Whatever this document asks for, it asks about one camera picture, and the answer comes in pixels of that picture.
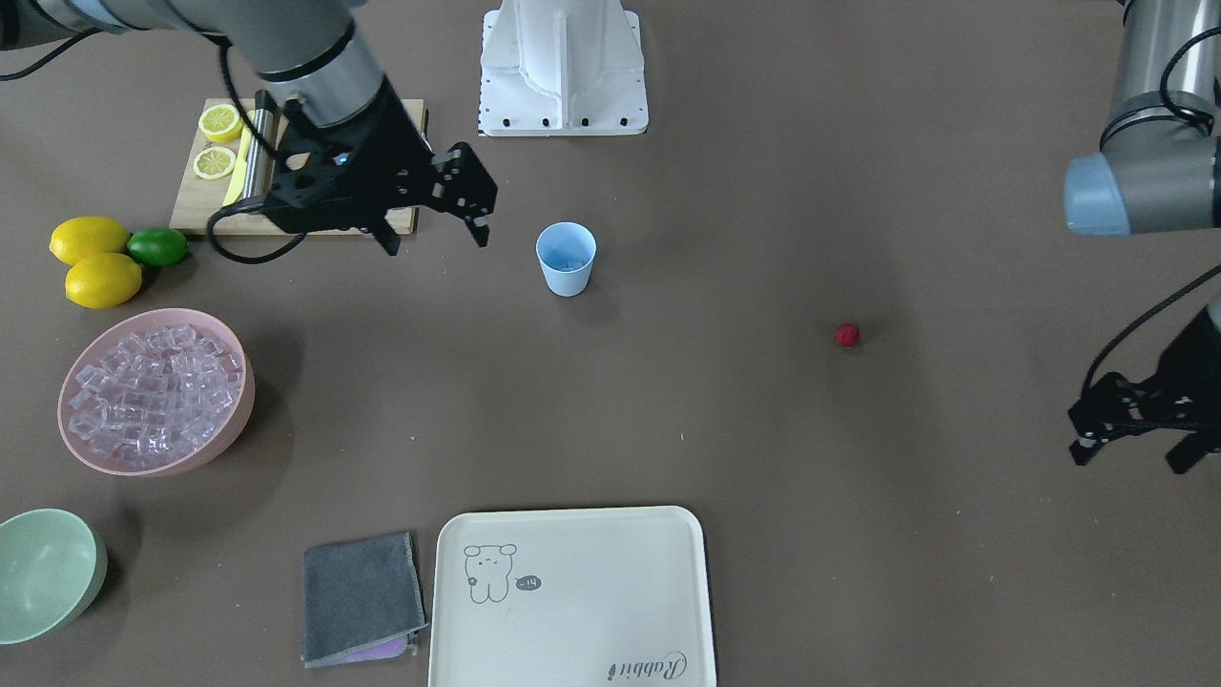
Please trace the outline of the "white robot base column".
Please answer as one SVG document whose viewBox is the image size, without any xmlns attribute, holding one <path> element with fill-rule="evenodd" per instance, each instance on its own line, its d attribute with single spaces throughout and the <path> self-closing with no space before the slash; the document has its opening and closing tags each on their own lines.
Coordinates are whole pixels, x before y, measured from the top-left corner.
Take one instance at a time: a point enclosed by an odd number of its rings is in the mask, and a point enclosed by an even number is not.
<svg viewBox="0 0 1221 687">
<path fill-rule="evenodd" d="M 642 135 L 639 13 L 619 1 L 503 1 L 484 13 L 479 135 Z"/>
</svg>

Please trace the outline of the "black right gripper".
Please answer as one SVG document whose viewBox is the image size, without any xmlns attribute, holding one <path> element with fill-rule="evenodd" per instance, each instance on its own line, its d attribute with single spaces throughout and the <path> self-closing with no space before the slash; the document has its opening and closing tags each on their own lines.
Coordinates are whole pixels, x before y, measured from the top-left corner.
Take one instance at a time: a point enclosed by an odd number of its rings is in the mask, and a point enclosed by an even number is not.
<svg viewBox="0 0 1221 687">
<path fill-rule="evenodd" d="M 366 229 L 388 256 L 400 253 L 400 234 L 385 217 L 397 207 L 449 214 L 462 220 L 476 246 L 488 246 L 498 195 L 492 174 L 466 142 L 433 156 L 387 78 L 360 113 L 335 126 L 310 121 L 295 96 L 287 100 L 286 113 L 310 138 L 335 135 L 355 144 L 343 187 L 353 192 L 361 218 L 357 229 Z"/>
</svg>

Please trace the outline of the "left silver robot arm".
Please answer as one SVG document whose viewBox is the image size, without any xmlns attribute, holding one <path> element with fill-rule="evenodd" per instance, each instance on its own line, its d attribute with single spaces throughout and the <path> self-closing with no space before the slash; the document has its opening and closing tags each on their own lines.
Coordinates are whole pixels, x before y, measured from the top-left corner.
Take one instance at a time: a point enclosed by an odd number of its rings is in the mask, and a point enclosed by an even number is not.
<svg viewBox="0 0 1221 687">
<path fill-rule="evenodd" d="M 1219 21 L 1216 1 L 1125 2 L 1125 44 L 1098 151 L 1074 159 L 1063 182 L 1073 234 L 1129 238 L 1219 227 Z M 1173 473 L 1217 455 L 1219 299 L 1187 322 L 1147 379 L 1100 370 L 1139 326 L 1217 277 L 1219 268 L 1210 268 L 1165 297 L 1107 340 L 1087 367 L 1068 411 L 1077 465 L 1115 441 L 1159 430 L 1182 434 L 1166 451 Z"/>
</svg>

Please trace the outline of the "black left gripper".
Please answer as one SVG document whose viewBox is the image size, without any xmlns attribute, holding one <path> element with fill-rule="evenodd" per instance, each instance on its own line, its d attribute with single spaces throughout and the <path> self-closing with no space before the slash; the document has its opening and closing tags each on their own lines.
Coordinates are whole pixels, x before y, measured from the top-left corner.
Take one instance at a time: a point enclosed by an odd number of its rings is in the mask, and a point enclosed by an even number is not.
<svg viewBox="0 0 1221 687">
<path fill-rule="evenodd" d="M 1205 430 L 1186 434 L 1166 453 L 1168 469 L 1187 473 L 1220 451 L 1219 397 L 1219 304 L 1210 303 L 1164 349 L 1150 378 L 1134 382 L 1109 371 L 1087 386 L 1068 410 L 1077 433 L 1070 455 L 1082 467 L 1112 441 L 1150 433 L 1151 421 L 1195 422 Z"/>
</svg>

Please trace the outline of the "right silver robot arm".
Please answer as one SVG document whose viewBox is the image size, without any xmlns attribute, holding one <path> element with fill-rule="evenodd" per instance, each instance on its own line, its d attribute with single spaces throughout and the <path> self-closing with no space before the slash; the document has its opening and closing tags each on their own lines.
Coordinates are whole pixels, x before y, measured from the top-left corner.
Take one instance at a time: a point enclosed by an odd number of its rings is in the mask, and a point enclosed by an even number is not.
<svg viewBox="0 0 1221 687">
<path fill-rule="evenodd" d="M 272 160 L 265 192 L 211 214 L 259 214 L 298 246 L 314 232 L 355 229 L 400 251 L 392 210 L 429 207 L 488 243 L 498 188 L 469 144 L 435 153 L 385 74 L 350 1 L 5 1 L 2 49 L 71 45 L 101 33 L 183 31 L 217 45 L 219 72 L 236 95 L 230 51 L 241 52 L 287 118 L 278 142 L 256 134 Z"/>
</svg>

